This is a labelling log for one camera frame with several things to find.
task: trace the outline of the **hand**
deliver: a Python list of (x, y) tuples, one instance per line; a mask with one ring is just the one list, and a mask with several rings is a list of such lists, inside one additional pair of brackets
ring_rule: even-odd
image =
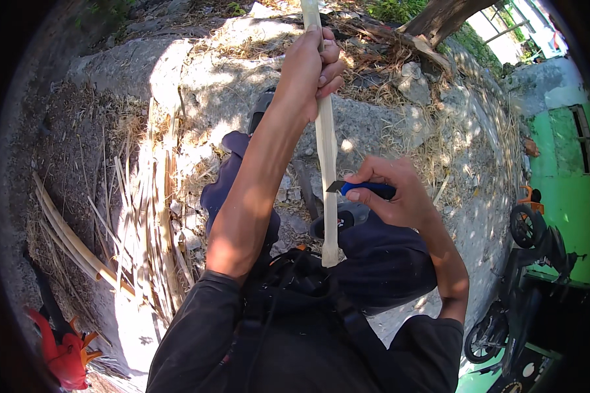
[(353, 184), (386, 183), (396, 188), (396, 195), (388, 201), (365, 188), (351, 189), (346, 195), (349, 200), (368, 205), (386, 224), (422, 231), (433, 219), (441, 222), (411, 160), (406, 157), (386, 160), (368, 155), (359, 171), (344, 180)]
[[(319, 52), (322, 38), (324, 50)], [(293, 120), (303, 120), (304, 125), (313, 122), (318, 112), (316, 99), (327, 97), (343, 85), (341, 74), (345, 64), (338, 55), (332, 31), (319, 30), (315, 25), (308, 27), (286, 51), (282, 76), (273, 98), (275, 106), (295, 116)]]

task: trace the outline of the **black sleeve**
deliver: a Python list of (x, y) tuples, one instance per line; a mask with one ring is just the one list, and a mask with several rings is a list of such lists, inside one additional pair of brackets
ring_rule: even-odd
[(225, 275), (203, 274), (157, 348), (147, 392), (191, 392), (220, 363), (240, 313), (239, 288)]
[(419, 392), (452, 393), (459, 381), (463, 325), (455, 319), (410, 317), (389, 347)]

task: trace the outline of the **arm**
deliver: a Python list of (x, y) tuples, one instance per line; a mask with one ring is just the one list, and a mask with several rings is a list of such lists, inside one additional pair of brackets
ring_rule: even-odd
[(439, 318), (452, 318), (463, 324), (469, 289), (467, 270), (411, 161), (368, 156), (359, 171), (346, 176), (345, 180), (387, 183), (397, 188), (396, 195), (388, 201), (369, 189), (352, 189), (346, 196), (368, 205), (387, 224), (408, 226), (420, 232), (437, 275), (437, 288), (442, 298)]
[[(327, 40), (332, 32), (323, 29)], [(322, 53), (322, 32), (311, 27), (286, 52), (275, 97), (253, 134), (236, 180), (214, 220), (206, 269), (242, 284), (258, 258), (275, 194), (308, 122), (317, 117), (316, 99), (343, 83), (345, 68), (332, 41)]]

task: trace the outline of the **green wall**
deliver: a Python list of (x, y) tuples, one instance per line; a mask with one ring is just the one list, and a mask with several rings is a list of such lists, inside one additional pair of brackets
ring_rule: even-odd
[[(590, 103), (583, 105), (590, 128)], [(571, 285), (590, 287), (590, 174), (584, 173), (581, 145), (573, 113), (567, 107), (539, 113), (530, 122), (531, 137), (540, 156), (530, 157), (530, 185), (542, 193), (544, 220), (557, 226), (566, 252), (588, 254), (575, 264)], [(553, 268), (537, 265), (529, 275), (547, 280), (557, 278)]]

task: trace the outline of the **motorcycle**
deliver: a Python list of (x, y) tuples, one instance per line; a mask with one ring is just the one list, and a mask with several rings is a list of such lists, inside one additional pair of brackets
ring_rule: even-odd
[(524, 279), (525, 268), (533, 264), (549, 265), (559, 274), (554, 283), (567, 289), (574, 264), (578, 258), (586, 257), (566, 253), (559, 230), (547, 226), (541, 212), (526, 204), (512, 209), (510, 231), (522, 248), (511, 250), (504, 275), (499, 276), (498, 298), (490, 305), (485, 317), (474, 325), (464, 342), (465, 356), (474, 364), (487, 362), (504, 348), (500, 362), (475, 371), (481, 374), (502, 368), (503, 375), (508, 375), (527, 342), (542, 295), (529, 280)]

